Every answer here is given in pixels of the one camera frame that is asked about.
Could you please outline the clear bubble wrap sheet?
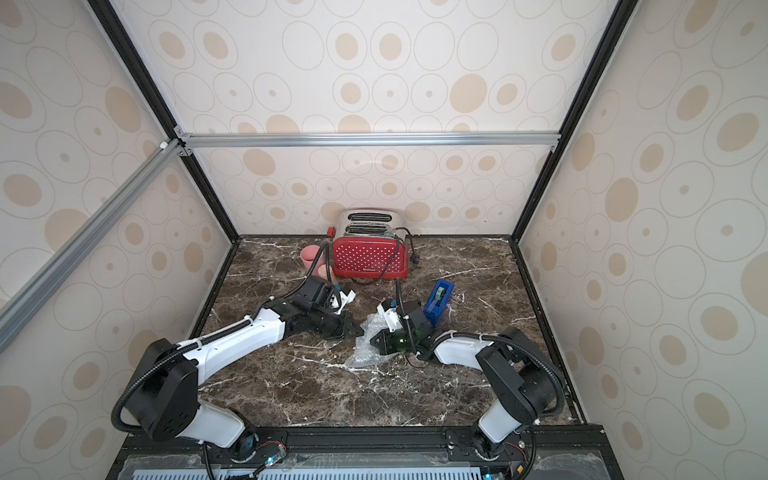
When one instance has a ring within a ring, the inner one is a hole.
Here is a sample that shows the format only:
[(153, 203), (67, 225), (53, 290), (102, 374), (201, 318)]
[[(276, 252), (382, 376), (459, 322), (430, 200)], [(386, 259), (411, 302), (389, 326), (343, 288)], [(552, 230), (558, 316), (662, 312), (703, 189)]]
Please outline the clear bubble wrap sheet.
[(379, 349), (371, 344), (373, 337), (381, 330), (389, 332), (386, 316), (381, 313), (371, 314), (361, 324), (364, 335), (355, 339), (352, 355), (345, 361), (348, 368), (369, 368), (385, 363), (392, 359), (396, 353), (382, 355)]

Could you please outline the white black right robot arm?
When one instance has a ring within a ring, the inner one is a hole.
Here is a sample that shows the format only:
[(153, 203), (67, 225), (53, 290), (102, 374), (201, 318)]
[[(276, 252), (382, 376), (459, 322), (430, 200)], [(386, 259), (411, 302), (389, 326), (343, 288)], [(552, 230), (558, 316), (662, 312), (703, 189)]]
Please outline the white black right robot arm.
[(496, 447), (520, 429), (559, 415), (566, 406), (564, 377), (521, 330), (499, 334), (438, 329), (418, 301), (394, 300), (377, 306), (386, 326), (370, 344), (380, 355), (411, 352), (428, 363), (482, 372), (496, 400), (477, 421), (477, 436)]

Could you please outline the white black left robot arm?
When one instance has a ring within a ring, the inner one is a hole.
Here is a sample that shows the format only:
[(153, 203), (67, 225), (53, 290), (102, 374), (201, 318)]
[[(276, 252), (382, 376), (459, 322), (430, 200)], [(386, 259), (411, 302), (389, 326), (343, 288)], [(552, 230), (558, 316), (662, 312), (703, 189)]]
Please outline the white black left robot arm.
[(310, 275), (228, 327), (179, 343), (152, 342), (112, 408), (112, 426), (154, 442), (208, 443), (228, 450), (237, 462), (249, 459), (259, 447), (255, 427), (231, 409), (200, 400), (200, 386), (241, 358), (296, 334), (329, 340), (362, 336), (346, 309), (355, 297), (349, 288)]

